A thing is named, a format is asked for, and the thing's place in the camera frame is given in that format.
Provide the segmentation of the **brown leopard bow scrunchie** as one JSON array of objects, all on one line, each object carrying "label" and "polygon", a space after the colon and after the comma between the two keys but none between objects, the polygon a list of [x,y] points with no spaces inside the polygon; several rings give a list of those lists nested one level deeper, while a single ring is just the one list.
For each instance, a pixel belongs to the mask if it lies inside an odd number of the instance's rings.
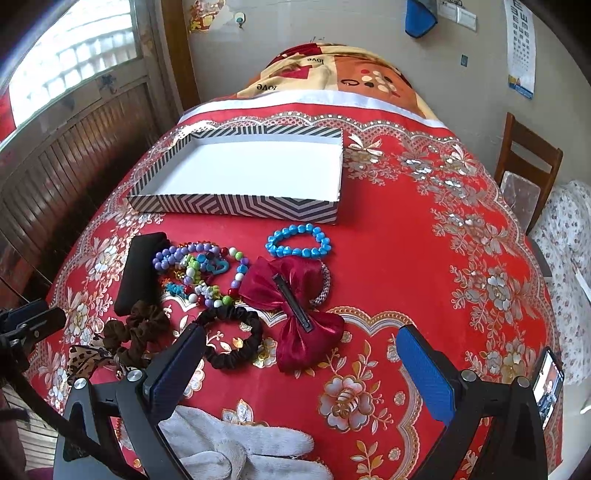
[{"label": "brown leopard bow scrunchie", "polygon": [[124,321],[108,321],[101,334],[89,344],[69,347],[66,368],[67,383],[89,380],[104,365],[120,371],[143,369],[150,363],[148,347],[156,344],[170,330],[170,320],[159,305],[137,301]]}]

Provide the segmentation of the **black fabric scrunchie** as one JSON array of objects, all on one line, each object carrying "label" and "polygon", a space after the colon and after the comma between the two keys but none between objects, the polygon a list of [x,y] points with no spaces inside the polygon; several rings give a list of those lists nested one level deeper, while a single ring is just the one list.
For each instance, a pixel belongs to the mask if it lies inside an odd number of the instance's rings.
[{"label": "black fabric scrunchie", "polygon": [[263,345],[263,321],[242,306],[221,305],[202,311],[197,324],[206,333],[204,357],[215,370],[230,371],[252,362]]}]

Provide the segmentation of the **dark red satin bow clip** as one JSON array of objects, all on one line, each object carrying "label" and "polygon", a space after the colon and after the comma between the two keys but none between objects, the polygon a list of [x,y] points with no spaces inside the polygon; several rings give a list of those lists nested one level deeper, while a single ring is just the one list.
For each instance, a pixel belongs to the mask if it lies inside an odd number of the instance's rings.
[{"label": "dark red satin bow clip", "polygon": [[324,279],[321,261],[288,256],[257,258],[242,280],[239,292],[247,305],[287,315],[276,347],[276,364],[283,373],[314,367],[342,340],[344,319],[312,305],[322,294]]}]

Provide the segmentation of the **smartphone with lit screen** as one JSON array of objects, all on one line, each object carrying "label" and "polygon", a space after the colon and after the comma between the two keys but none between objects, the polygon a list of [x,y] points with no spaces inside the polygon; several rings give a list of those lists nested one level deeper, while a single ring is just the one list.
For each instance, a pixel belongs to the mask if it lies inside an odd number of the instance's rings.
[{"label": "smartphone with lit screen", "polygon": [[545,429],[555,410],[564,383],[564,372],[554,352],[544,347],[536,364],[533,393],[542,428]]}]

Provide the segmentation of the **white work glove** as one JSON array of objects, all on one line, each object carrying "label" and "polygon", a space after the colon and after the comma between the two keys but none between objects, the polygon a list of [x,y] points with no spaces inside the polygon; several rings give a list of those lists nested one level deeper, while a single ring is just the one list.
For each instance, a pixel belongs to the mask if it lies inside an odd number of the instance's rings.
[{"label": "white work glove", "polygon": [[158,428],[193,479],[331,479],[321,463],[304,459],[315,448],[304,432],[224,422],[178,406]]}]

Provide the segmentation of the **black white striped box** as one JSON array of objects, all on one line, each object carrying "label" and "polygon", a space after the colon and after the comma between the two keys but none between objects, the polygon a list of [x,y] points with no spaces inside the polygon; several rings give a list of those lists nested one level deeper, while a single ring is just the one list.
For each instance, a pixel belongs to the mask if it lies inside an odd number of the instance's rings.
[{"label": "black white striped box", "polygon": [[274,125],[191,132],[161,153],[127,195],[143,213],[332,223],[344,143],[329,127]]}]

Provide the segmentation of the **red gold calligraphy banner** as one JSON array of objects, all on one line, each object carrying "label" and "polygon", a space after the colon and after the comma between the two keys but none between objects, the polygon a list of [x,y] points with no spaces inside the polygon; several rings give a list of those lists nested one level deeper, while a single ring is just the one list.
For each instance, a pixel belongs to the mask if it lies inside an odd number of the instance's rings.
[{"label": "red gold calligraphy banner", "polygon": [[6,90],[0,96],[0,142],[3,142],[15,129],[10,93]]}]

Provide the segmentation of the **red floral embroidered bedspread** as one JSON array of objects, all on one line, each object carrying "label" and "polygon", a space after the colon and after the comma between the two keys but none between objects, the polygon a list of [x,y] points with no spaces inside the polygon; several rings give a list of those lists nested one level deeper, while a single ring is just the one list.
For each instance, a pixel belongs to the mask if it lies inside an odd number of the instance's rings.
[{"label": "red floral embroidered bedspread", "polygon": [[442,123],[345,101],[221,101],[163,135],[108,197],[66,257],[50,291],[64,329],[41,344],[34,388],[65,407],[68,348],[116,317],[114,300],[133,237],[162,232],[174,244],[211,241],[250,260],[266,257],[279,219],[140,214],[132,185],[190,133],[294,126],[342,132],[337,221],[325,226],[332,285],[325,310],[344,318],[338,345],[318,364],[277,367],[287,317],[263,313],[252,363],[235,372],[191,370],[183,403],[269,443],[280,428],[311,435],[311,460],[336,479],[408,479],[442,426],[433,420],[397,351],[414,324],[456,367],[508,383],[532,372],[557,334],[543,276],[493,179]]}]

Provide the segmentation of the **clear plastic bag on chair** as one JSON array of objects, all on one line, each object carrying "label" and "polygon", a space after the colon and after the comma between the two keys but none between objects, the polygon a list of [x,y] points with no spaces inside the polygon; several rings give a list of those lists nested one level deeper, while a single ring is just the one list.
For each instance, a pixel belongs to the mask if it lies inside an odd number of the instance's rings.
[{"label": "clear plastic bag on chair", "polygon": [[524,231],[527,231],[540,197],[540,187],[518,174],[505,171],[500,190],[520,226]]}]

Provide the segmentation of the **window with bright grille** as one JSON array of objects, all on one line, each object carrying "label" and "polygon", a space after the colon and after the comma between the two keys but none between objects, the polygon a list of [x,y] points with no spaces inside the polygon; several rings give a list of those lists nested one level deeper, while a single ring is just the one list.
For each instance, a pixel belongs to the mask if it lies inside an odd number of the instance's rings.
[{"label": "window with bright grille", "polygon": [[10,79],[15,125],[82,81],[136,57],[130,2],[74,3],[41,35]]}]

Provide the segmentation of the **orange beige love blanket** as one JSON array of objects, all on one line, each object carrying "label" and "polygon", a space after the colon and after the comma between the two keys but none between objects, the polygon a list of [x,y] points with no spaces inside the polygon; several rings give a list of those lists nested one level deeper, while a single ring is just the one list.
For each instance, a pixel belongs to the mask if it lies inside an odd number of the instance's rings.
[{"label": "orange beige love blanket", "polygon": [[245,88],[202,107],[221,111],[291,104],[363,120],[445,127],[397,67],[366,49],[341,44],[288,49]]}]

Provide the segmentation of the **brown wooden chair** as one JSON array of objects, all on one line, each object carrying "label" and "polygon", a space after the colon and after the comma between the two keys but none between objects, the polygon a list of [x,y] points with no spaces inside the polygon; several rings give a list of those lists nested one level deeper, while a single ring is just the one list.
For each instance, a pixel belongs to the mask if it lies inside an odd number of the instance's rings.
[{"label": "brown wooden chair", "polygon": [[563,151],[520,123],[516,117],[506,114],[501,151],[494,173],[494,180],[501,187],[505,171],[518,174],[541,189],[529,234],[539,219],[558,176]]}]

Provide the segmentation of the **blue grey hanging cloth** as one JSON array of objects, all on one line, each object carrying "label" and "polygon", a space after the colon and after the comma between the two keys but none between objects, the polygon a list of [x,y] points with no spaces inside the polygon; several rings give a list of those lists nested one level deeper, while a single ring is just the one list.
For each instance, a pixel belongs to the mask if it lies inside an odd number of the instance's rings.
[{"label": "blue grey hanging cloth", "polygon": [[428,34],[438,24],[436,0],[408,0],[405,31],[414,39]]}]

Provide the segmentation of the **red gold wall sticker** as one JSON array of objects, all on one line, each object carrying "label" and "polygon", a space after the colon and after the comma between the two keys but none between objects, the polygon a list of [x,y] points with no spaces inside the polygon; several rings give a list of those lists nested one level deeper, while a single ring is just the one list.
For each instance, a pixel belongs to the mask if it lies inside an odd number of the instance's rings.
[{"label": "red gold wall sticker", "polygon": [[188,9],[188,32],[206,32],[211,29],[215,17],[226,5],[225,0],[195,0]]}]

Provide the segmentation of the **wall hook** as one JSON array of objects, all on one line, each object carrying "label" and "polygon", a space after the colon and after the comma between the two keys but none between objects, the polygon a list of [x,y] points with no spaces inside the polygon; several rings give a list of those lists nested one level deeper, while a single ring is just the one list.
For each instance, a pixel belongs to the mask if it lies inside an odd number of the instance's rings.
[{"label": "wall hook", "polygon": [[238,24],[239,28],[242,28],[243,24],[245,24],[245,13],[236,12],[235,13],[235,23]]}]

